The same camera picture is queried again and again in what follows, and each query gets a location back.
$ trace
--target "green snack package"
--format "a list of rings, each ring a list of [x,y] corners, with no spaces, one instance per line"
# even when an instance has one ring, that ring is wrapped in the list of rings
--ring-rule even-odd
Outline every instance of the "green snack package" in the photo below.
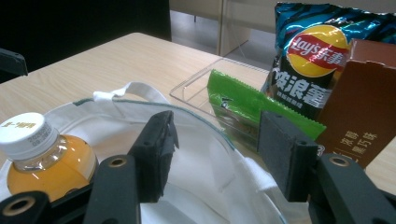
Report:
[[[326,129],[324,125],[215,69],[211,71],[207,91],[216,117],[225,124],[225,132],[231,139],[242,138],[254,148],[257,146],[260,114],[263,110],[288,118],[313,140]]]

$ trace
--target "gray floor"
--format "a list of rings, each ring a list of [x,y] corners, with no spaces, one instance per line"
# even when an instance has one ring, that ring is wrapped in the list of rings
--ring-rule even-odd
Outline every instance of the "gray floor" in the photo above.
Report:
[[[172,41],[194,49],[216,53],[218,22],[180,12],[171,11]],[[242,63],[266,70],[276,55],[275,35],[251,30],[250,39],[226,55]]]

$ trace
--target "cardboard box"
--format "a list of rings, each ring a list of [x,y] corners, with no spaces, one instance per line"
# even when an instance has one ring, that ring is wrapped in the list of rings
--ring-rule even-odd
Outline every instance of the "cardboard box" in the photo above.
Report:
[[[366,167],[396,135],[396,45],[353,39],[317,143]]]

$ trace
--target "wooden table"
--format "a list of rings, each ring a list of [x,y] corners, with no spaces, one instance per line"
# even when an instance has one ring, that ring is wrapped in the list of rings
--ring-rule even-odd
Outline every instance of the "wooden table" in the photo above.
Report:
[[[169,95],[177,84],[209,66],[219,56],[142,34],[131,34],[66,60],[0,84],[0,120],[25,112],[91,98],[94,91],[113,91],[130,81],[142,81],[161,91],[174,105],[203,115]],[[255,155],[246,152],[247,156]],[[0,164],[6,156],[0,154]],[[396,194],[396,141],[367,167],[375,184]]]

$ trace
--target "plastic bottle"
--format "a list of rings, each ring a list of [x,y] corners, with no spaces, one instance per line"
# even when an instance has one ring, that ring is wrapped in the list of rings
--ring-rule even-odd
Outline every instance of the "plastic bottle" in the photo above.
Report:
[[[11,194],[41,190],[55,201],[88,185],[97,166],[96,156],[85,141],[59,134],[38,113],[3,122],[0,149],[12,161],[7,176]]]

